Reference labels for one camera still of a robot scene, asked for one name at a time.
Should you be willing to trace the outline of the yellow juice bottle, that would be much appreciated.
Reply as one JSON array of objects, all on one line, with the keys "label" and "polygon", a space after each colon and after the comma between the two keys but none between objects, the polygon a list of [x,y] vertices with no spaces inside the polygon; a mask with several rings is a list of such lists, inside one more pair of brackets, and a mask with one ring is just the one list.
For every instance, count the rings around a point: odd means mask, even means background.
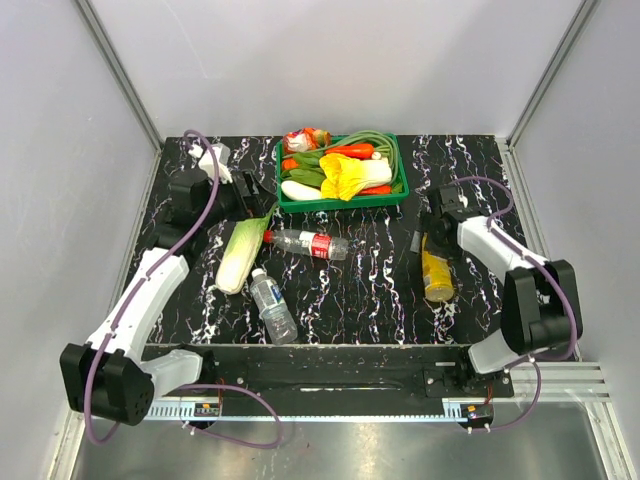
[{"label": "yellow juice bottle", "polygon": [[449,265],[446,260],[427,250],[426,234],[421,241],[421,267],[426,300],[431,303],[450,301],[454,296],[454,287]]}]

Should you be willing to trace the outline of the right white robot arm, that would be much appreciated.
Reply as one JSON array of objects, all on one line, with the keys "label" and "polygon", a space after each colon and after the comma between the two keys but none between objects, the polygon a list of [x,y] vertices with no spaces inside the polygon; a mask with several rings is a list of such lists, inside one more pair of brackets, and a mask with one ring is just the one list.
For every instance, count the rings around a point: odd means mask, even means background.
[{"label": "right white robot arm", "polygon": [[499,329],[461,354],[457,388],[475,396],[490,374],[521,360],[570,358],[583,333],[573,266],[517,242],[485,210],[467,204],[455,184],[431,188],[426,198],[417,227],[423,250],[449,263],[469,254],[502,284]]}]

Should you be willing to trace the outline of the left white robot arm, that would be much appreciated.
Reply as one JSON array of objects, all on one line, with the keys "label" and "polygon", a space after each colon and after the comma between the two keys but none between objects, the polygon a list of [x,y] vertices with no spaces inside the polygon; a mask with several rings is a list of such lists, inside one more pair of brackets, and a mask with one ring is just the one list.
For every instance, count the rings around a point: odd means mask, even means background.
[{"label": "left white robot arm", "polygon": [[101,326],[82,345],[68,344],[60,367],[69,406],[135,426],[152,402],[181,386],[205,395],[217,381],[214,356],[181,345],[145,361],[152,327],[208,245],[208,231],[227,220],[264,220],[276,203],[248,170],[215,183],[196,167],[176,172],[161,208],[151,248]]}]

